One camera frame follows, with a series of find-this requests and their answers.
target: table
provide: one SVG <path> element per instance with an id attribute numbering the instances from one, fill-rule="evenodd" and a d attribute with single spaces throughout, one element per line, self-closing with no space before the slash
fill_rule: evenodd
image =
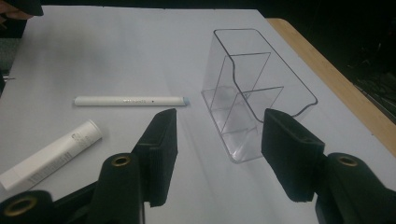
<path id="1" fill-rule="evenodd" d="M 168 200 L 158 208 L 146 204 L 147 223 L 318 223 L 315 203 L 290 201 L 265 159 L 230 162 L 200 94 L 213 30 L 255 28 L 318 97 L 302 124 L 326 143 L 325 154 L 357 156 L 396 189 L 396 162 L 385 144 L 257 10 L 44 7 L 44 13 L 28 21 L 10 72 L 16 79 L 0 100 L 0 173 L 92 119 L 104 138 L 34 187 L 57 200 L 95 181 L 107 157 L 131 151 L 167 108 L 75 107 L 74 97 L 187 96 L 191 105 L 177 109 L 179 153 Z"/>

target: brass screw hole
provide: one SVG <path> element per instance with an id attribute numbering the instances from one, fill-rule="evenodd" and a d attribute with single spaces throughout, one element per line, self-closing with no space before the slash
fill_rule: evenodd
<path id="1" fill-rule="evenodd" d="M 339 157 L 338 161 L 347 166 L 357 166 L 358 163 L 349 157 Z"/>
<path id="2" fill-rule="evenodd" d="M 128 164 L 130 161 L 131 161 L 131 158 L 129 158 L 128 156 L 120 156 L 120 157 L 115 158 L 111 162 L 111 164 L 113 166 L 123 166 L 123 165 Z"/>
<path id="3" fill-rule="evenodd" d="M 4 210 L 4 215 L 6 217 L 16 217 L 34 208 L 36 204 L 37 198 L 32 196 L 23 197 L 9 204 Z"/>

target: black object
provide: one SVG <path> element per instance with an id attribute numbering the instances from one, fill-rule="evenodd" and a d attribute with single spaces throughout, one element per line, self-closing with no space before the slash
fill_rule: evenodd
<path id="1" fill-rule="evenodd" d="M 105 160 L 97 182 L 54 203 L 46 191 L 18 194 L 0 204 L 0 223 L 145 223 L 143 203 L 166 202 L 176 157 L 177 112 L 169 109 L 154 117 L 132 153 Z"/>
<path id="2" fill-rule="evenodd" d="M 396 192 L 364 163 L 344 153 L 323 155 L 324 144 L 290 115 L 266 109 L 262 155 L 289 198 L 318 195 L 319 223 L 396 223 Z"/>
<path id="3" fill-rule="evenodd" d="M 14 6 L 15 8 L 23 11 L 32 16 L 42 16 L 43 8 L 41 8 L 40 0 L 5 0 L 5 2 Z"/>

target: white tube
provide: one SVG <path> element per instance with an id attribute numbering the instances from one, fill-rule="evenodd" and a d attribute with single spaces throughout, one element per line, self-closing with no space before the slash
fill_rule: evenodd
<path id="1" fill-rule="evenodd" d="M 58 170 L 78 153 L 102 137 L 99 128 L 88 120 L 34 155 L 0 175 L 8 194 L 26 191 Z"/>
<path id="2" fill-rule="evenodd" d="M 187 97 L 78 96 L 75 105 L 188 105 Z"/>

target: transparent acrylic holder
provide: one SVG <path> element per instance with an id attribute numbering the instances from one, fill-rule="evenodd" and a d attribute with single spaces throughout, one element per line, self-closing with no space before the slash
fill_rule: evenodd
<path id="1" fill-rule="evenodd" d="M 254 29 L 214 32 L 202 95 L 230 159 L 236 163 L 262 157 L 266 108 L 301 120 L 318 103 Z"/>

